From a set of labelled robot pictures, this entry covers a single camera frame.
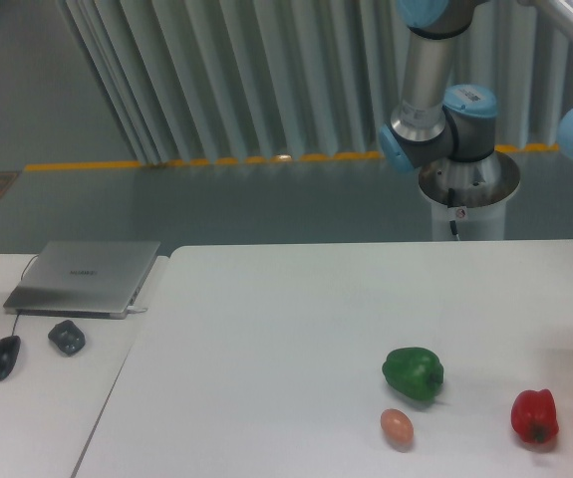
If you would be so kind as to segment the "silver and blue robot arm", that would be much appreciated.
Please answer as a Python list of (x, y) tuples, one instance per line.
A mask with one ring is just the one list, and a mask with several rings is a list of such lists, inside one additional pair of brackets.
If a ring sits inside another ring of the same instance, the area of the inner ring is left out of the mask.
[[(495, 151), (496, 100), (480, 89), (471, 100), (447, 89), (456, 38), (488, 1), (397, 1), (410, 30), (401, 99), (380, 129), (386, 160), (399, 171), (412, 171), (442, 158), (472, 163)], [(536, 8), (573, 42), (573, 1), (518, 1)], [(573, 109), (558, 126), (562, 153), (573, 159)]]

